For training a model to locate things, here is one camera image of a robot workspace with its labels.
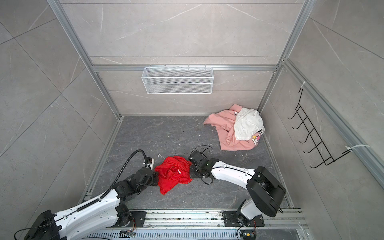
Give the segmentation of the red cloth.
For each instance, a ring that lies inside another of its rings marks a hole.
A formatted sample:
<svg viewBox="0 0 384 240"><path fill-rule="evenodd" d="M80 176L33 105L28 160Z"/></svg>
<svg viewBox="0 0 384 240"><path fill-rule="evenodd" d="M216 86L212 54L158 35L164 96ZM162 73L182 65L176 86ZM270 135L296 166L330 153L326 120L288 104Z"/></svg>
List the red cloth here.
<svg viewBox="0 0 384 240"><path fill-rule="evenodd" d="M183 157L167 157L163 163L155 167L159 174L160 192L165 195L178 184L189 184L192 181L190 167L192 163Z"/></svg>

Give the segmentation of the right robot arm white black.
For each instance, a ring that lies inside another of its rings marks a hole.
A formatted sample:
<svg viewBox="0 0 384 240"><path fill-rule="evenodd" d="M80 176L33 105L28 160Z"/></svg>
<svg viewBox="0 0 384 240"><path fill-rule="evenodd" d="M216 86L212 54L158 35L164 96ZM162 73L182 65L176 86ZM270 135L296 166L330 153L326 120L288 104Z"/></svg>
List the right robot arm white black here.
<svg viewBox="0 0 384 240"><path fill-rule="evenodd" d="M218 159L209 160L200 151L193 151L188 160L192 163L192 179L200 179L206 185L214 180L227 181L248 191L250 198L241 203L233 217L226 219L249 226L254 221L262 221L264 215L274 218L277 213L283 213L281 203L287 190L265 167L240 168Z"/></svg>

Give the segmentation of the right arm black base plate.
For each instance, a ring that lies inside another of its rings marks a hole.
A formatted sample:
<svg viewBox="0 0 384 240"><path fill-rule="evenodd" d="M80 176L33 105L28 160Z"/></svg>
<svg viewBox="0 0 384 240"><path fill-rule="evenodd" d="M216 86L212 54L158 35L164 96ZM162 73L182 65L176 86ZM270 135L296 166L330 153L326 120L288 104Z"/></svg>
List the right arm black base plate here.
<svg viewBox="0 0 384 240"><path fill-rule="evenodd" d="M254 217L252 220L243 216L239 210L237 211L223 211L222 218L224 219L226 227L264 227L265 222L262 215Z"/></svg>

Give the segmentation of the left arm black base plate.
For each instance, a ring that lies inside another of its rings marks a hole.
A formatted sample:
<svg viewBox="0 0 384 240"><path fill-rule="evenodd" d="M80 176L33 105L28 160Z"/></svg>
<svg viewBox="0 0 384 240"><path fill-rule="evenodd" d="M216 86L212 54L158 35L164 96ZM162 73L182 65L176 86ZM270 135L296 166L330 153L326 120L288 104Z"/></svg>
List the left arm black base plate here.
<svg viewBox="0 0 384 240"><path fill-rule="evenodd" d="M146 211L133 211L129 217L129 222L126 225L127 228L133 228L134 225L136 228L143 228L146 220Z"/></svg>

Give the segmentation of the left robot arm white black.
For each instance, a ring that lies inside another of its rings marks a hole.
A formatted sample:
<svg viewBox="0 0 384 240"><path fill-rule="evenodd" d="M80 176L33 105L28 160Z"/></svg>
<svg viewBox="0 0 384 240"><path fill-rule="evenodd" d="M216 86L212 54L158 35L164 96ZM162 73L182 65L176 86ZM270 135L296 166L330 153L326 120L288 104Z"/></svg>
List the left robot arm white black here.
<svg viewBox="0 0 384 240"><path fill-rule="evenodd" d="M103 194L78 206L41 213L25 235L26 240L80 240L100 229L134 223L127 202L147 187L156 187L159 174L144 167L115 183Z"/></svg>

